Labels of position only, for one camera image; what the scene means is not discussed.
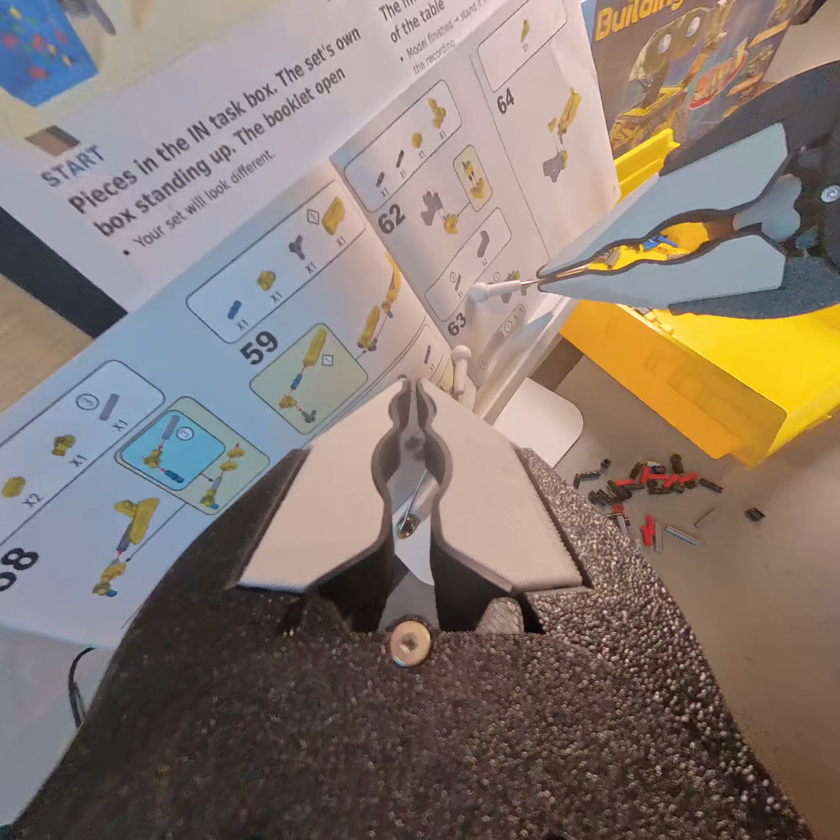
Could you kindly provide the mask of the grey desk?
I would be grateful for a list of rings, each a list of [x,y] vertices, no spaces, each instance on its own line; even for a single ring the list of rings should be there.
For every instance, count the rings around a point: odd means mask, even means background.
[[[747,474],[593,362],[560,392],[582,438],[528,466],[582,589],[402,667],[398,616],[239,589],[214,526],[7,838],[838,838],[838,418]],[[727,491],[698,547],[639,548],[572,486],[672,454]]]

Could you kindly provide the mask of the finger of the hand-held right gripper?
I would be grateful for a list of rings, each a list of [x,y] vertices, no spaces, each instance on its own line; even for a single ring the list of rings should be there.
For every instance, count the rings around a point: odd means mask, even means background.
[[[541,289],[576,300],[667,309],[777,289],[785,262],[785,254],[765,240],[725,240],[703,255],[641,260],[621,270],[555,271],[541,280]]]
[[[801,222],[794,208],[801,191],[799,178],[783,175],[781,168],[772,164],[690,164],[652,176],[600,223],[552,257],[536,278],[555,271],[598,271],[586,266],[604,250],[643,243],[665,228],[702,215],[716,219],[754,215],[755,222],[769,222],[775,232],[784,229],[792,235]],[[703,255],[725,240],[765,240],[783,252],[762,229],[757,234],[738,229],[734,237],[704,243],[682,258]]]

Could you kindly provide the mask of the yellow plastic bin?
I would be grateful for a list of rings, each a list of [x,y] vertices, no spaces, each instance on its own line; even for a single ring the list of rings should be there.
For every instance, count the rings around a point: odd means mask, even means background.
[[[784,167],[779,124],[691,165]],[[586,268],[672,260],[736,230],[775,232],[754,215],[707,215],[643,243],[610,247]],[[583,301],[562,336],[708,455],[755,466],[838,412],[838,304],[765,320],[674,314]]]

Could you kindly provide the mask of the dark printed box stack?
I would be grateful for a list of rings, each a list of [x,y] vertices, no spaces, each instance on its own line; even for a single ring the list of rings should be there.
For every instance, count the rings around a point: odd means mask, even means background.
[[[789,1],[583,2],[613,157],[663,130],[692,143],[748,102],[796,8]]]

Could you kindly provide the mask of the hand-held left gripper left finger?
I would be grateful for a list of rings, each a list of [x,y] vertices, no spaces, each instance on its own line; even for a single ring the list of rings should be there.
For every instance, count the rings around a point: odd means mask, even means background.
[[[401,466],[411,384],[387,386],[314,438],[239,579],[249,589],[387,593],[396,556],[389,481]]]

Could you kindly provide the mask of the pile of small brick parts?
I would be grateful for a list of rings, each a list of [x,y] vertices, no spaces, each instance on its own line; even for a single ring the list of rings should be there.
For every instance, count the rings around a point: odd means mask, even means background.
[[[638,461],[626,476],[615,476],[612,468],[613,462],[604,458],[598,469],[574,474],[572,486],[639,548],[663,552],[667,538],[701,546],[700,531],[709,529],[723,512],[721,505],[711,504],[711,498],[725,497],[725,487],[685,467],[678,454],[670,455],[666,462]],[[676,521],[670,509],[667,516],[662,514],[660,500],[690,499],[693,495],[704,502],[694,518]]]

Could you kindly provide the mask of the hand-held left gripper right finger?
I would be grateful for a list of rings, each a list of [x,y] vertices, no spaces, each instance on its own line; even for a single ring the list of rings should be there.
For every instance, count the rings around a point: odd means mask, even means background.
[[[583,585],[518,448],[428,381],[417,384],[424,458],[438,491],[432,532],[446,554],[504,592]]]

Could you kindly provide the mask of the white task instruction sheet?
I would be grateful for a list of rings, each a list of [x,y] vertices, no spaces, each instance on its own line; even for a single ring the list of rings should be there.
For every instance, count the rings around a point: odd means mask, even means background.
[[[503,2],[2,2],[2,274],[97,335]]]

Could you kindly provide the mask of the instruction booklet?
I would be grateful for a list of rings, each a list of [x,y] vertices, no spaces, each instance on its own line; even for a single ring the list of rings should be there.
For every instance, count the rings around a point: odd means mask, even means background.
[[[503,2],[327,159],[2,415],[2,632],[112,646],[196,535],[400,377],[503,406],[618,197],[580,2]]]

